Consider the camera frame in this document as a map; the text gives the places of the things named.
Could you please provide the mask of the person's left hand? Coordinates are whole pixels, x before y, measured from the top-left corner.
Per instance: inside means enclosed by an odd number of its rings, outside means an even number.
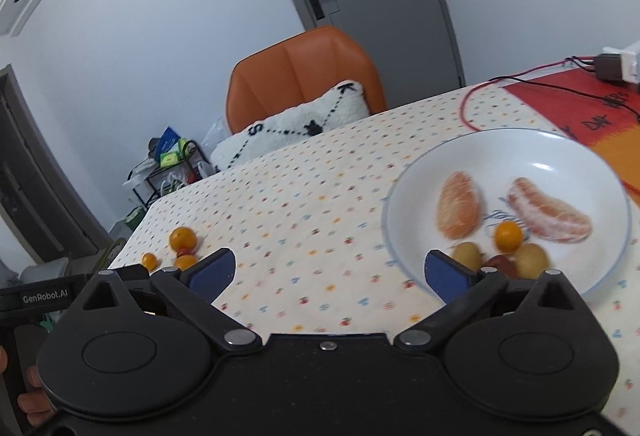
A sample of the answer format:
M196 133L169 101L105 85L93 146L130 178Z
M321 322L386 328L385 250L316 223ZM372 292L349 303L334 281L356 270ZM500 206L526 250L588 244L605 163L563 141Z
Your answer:
M8 351L1 347L1 374L8 392L9 409L19 430L43 425L54 415L54 409L44 391L35 366L23 371L20 364L12 364Z

